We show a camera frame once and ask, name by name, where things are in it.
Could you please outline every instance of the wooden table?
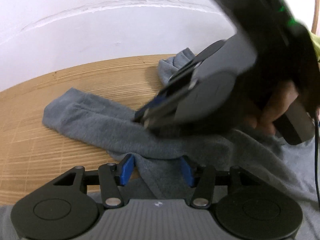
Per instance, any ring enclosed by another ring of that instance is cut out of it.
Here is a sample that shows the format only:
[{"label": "wooden table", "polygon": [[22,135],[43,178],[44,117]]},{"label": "wooden table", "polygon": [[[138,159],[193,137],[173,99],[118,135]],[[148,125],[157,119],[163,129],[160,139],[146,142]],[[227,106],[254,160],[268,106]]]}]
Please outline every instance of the wooden table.
[{"label": "wooden table", "polygon": [[92,170],[112,160],[101,148],[44,127],[41,120],[46,105],[74,87],[137,109],[161,88],[156,66],[169,56],[89,63],[0,92],[0,205],[15,203],[76,165]]}]

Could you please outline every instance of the green led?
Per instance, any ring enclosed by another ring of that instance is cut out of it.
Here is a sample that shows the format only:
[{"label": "green led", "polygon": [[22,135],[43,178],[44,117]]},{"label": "green led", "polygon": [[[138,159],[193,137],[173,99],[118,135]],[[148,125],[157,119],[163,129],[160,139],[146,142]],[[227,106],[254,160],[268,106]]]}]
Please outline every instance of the green led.
[{"label": "green led", "polygon": [[284,6],[282,6],[282,7],[278,10],[278,12],[284,12],[284,10],[285,10],[285,8],[284,8]]},{"label": "green led", "polygon": [[287,26],[292,26],[292,25],[295,25],[297,22],[294,18],[291,18],[288,23],[287,23]]}]

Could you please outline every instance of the white wall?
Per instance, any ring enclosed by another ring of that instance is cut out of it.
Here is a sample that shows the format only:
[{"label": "white wall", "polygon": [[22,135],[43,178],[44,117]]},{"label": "white wall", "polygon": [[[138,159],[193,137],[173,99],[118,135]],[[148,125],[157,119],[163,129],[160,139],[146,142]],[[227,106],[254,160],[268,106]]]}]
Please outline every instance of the white wall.
[{"label": "white wall", "polygon": [[[311,28],[314,0],[287,0]],[[52,71],[148,54],[195,53],[235,33],[211,0],[0,0],[0,91]]]}]

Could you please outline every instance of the yellow-green cloth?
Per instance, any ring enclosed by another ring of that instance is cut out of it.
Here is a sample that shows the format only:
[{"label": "yellow-green cloth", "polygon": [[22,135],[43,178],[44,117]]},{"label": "yellow-green cloth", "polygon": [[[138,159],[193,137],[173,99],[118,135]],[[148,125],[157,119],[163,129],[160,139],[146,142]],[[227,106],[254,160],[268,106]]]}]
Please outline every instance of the yellow-green cloth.
[{"label": "yellow-green cloth", "polygon": [[318,62],[320,62],[320,37],[314,35],[313,33],[310,33],[310,37],[313,43],[313,47],[315,49],[317,60]]}]

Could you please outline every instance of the wire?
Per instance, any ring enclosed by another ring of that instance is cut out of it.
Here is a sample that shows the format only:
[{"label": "wire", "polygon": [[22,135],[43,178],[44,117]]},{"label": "wire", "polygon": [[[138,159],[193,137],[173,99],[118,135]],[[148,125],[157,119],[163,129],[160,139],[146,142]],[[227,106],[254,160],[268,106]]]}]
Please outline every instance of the wire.
[{"label": "wire", "polygon": [[315,114],[315,183],[318,198],[318,205],[320,211],[320,193],[319,193],[319,183],[318,183],[318,148],[319,148],[319,118],[318,114]]}]

